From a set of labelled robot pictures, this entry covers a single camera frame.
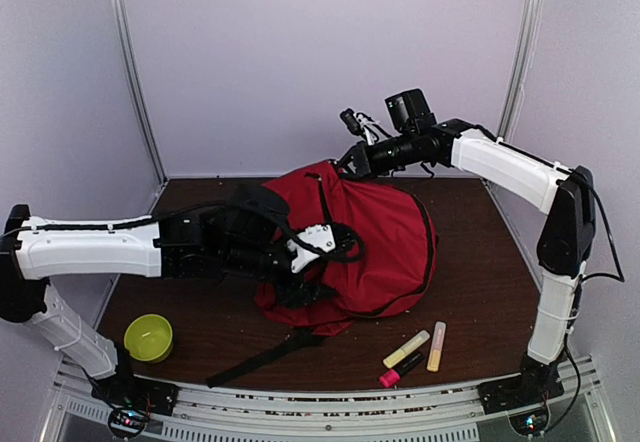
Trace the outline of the red student backpack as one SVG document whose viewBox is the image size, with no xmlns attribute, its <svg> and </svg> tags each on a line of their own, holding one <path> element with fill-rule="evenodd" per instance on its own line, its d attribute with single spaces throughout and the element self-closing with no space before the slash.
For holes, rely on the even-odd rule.
<svg viewBox="0 0 640 442">
<path fill-rule="evenodd" d="M 335 297 L 301 309 L 271 307 L 273 289 L 261 279 L 255 303 L 269 320 L 292 330 L 288 339 L 234 367 L 207 378 L 219 387 L 289 354 L 318 346 L 358 320 L 393 317 L 414 307 L 426 292 L 436 267 L 438 235 L 432 218 L 414 195 L 391 185 L 356 181 L 329 161 L 296 169 L 263 185 L 289 208 L 295 234 L 328 224 L 336 249 L 300 273 L 322 272 Z M 268 241 L 286 248 L 280 227 Z"/>
</svg>

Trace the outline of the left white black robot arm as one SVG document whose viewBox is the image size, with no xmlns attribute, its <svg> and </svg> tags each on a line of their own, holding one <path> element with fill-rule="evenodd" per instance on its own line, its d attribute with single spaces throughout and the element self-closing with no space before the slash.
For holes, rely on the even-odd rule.
<svg viewBox="0 0 640 442">
<path fill-rule="evenodd" d="M 228 201 L 165 215 L 55 221 L 12 208 L 1 235 L 1 318 L 30 325 L 123 406 L 144 395 L 124 347 L 99 335 L 53 287 L 62 275 L 145 278 L 265 278 L 302 292 L 311 263 L 337 254 L 331 222 L 294 229 L 290 208 L 263 186 L 239 187 Z"/>
</svg>

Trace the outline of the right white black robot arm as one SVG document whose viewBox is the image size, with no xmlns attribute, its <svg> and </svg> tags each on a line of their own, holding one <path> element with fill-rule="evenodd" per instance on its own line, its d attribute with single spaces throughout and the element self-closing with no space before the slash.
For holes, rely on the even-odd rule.
<svg viewBox="0 0 640 442">
<path fill-rule="evenodd" d="M 540 299 L 520 373 L 509 394 L 530 404 L 557 379 L 568 337 L 580 311 L 583 285 L 597 273 L 587 265 L 599 223 L 609 222 L 592 172 L 535 156 L 461 119 L 437 121 L 420 89 L 385 100 L 395 135 L 373 138 L 379 124 L 351 108 L 340 119 L 359 141 L 339 160 L 355 179 L 390 175 L 412 164 L 425 171 L 439 165 L 480 178 L 491 192 L 527 202 L 545 217 L 536 246 Z"/>
</svg>

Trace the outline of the black pink highlighter pen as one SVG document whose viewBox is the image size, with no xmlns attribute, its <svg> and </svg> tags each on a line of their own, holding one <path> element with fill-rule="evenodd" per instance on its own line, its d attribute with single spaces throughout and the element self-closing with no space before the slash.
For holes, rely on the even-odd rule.
<svg viewBox="0 0 640 442">
<path fill-rule="evenodd" d="M 398 362 L 386 373 L 378 378 L 378 381 L 384 388 L 395 386 L 407 373 L 411 372 L 421 362 L 425 360 L 425 356 L 421 352 L 414 352 L 402 361 Z"/>
</svg>

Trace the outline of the yellow highlighter pen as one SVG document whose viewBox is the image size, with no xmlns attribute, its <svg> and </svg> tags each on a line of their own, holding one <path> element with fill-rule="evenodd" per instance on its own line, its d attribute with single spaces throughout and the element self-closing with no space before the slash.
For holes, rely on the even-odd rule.
<svg viewBox="0 0 640 442">
<path fill-rule="evenodd" d="M 382 360 L 382 364 L 391 369 L 399 362 L 403 361 L 406 357 L 419 349 L 430 339 L 430 334 L 426 330 L 421 330 L 416 333 L 412 338 L 404 342 L 399 348 L 395 349 L 388 356 Z"/>
</svg>

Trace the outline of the peach highlighter pen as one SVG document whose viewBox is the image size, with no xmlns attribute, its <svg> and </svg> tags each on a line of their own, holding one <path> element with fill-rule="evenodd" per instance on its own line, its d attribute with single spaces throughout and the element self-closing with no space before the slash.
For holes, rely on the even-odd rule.
<svg viewBox="0 0 640 442">
<path fill-rule="evenodd" d="M 446 328 L 447 325 L 443 321 L 438 321 L 434 326 L 432 343 L 426 364 L 426 370 L 429 372 L 437 372 L 440 368 Z"/>
</svg>

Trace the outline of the lime green plastic bowl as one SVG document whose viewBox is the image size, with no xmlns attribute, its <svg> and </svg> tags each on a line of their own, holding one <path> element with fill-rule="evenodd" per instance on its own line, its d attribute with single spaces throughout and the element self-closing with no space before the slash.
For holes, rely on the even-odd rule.
<svg viewBox="0 0 640 442">
<path fill-rule="evenodd" d="M 143 363 L 164 361 L 172 352 L 173 342 L 173 328 L 159 314 L 145 314 L 136 318 L 124 333 L 124 346 L 130 356 Z"/>
</svg>

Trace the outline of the right aluminium corner post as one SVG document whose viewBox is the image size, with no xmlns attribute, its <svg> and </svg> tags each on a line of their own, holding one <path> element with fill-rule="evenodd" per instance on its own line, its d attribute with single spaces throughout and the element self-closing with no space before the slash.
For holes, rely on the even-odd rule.
<svg viewBox="0 0 640 442">
<path fill-rule="evenodd" d="M 498 136 L 504 140 L 513 136 L 524 99 L 525 79 L 534 57 L 541 7 L 542 0 L 524 0 L 511 76 L 498 126 Z"/>
</svg>

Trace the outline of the aluminium corner post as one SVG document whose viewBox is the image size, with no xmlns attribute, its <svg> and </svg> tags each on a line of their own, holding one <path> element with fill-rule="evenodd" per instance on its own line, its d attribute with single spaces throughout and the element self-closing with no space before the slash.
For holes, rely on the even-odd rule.
<svg viewBox="0 0 640 442">
<path fill-rule="evenodd" d="M 141 131 L 143 144 L 152 165 L 155 178 L 159 185 L 168 181 L 168 177 L 161 160 L 156 138 L 151 127 L 149 113 L 143 94 L 141 79 L 136 63 L 134 46 L 129 27 L 128 14 L 125 0 L 110 0 L 116 29 L 122 53 L 124 70 L 131 100 L 133 103 L 136 120 Z"/>
<path fill-rule="evenodd" d="M 498 126 L 498 136 L 504 140 L 513 136 L 524 99 L 525 79 L 534 57 L 541 7 L 542 0 L 524 0 L 511 76 Z"/>
</svg>

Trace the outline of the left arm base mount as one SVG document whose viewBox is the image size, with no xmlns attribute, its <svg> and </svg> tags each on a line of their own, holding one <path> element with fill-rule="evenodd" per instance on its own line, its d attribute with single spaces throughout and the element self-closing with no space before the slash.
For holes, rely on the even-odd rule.
<svg viewBox="0 0 640 442">
<path fill-rule="evenodd" d="M 91 396 L 110 408 L 107 428 L 114 437 L 125 441 L 140 436 L 153 415 L 171 416 L 179 393 L 175 384 L 136 376 L 129 384 L 116 376 L 101 380 L 89 377 L 88 381 Z"/>
</svg>

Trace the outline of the front aluminium frame rail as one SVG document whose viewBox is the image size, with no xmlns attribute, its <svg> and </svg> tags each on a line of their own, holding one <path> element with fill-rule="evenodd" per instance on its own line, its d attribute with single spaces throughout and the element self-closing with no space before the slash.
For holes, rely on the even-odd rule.
<svg viewBox="0 0 640 442">
<path fill-rule="evenodd" d="M 544 437 L 514 425 L 544 407 L 489 414 L 477 386 L 506 377 L 410 389 L 291 392 L 174 382 L 172 415 L 152 415 L 132 441 L 621 441 L 591 357 L 577 358 L 581 389 Z M 63 359 L 36 441 L 117 441 L 109 406 L 91 397 L 79 367 Z"/>
</svg>

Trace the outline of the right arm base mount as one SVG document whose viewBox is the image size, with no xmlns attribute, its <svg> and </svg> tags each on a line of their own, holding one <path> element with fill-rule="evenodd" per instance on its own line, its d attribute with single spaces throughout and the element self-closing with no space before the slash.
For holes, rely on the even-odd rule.
<svg viewBox="0 0 640 442">
<path fill-rule="evenodd" d="M 558 377 L 558 361 L 547 365 L 524 355 L 517 375 L 478 385 L 484 414 L 515 412 L 509 422 L 518 435 L 542 436 L 551 427 L 549 400 L 564 394 Z"/>
</svg>

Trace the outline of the left aluminium corner post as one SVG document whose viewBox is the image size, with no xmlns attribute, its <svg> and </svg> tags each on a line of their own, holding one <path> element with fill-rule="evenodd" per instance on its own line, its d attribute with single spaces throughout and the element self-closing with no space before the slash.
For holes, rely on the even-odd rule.
<svg viewBox="0 0 640 442">
<path fill-rule="evenodd" d="M 122 53 L 124 70 L 131 100 L 133 103 L 136 120 L 141 131 L 143 144 L 152 165 L 155 178 L 159 185 L 168 181 L 168 177 L 161 160 L 156 138 L 151 127 L 149 113 L 143 94 L 141 79 L 136 63 L 134 46 L 129 27 L 128 14 L 125 0 L 110 0 L 116 29 Z"/>
</svg>

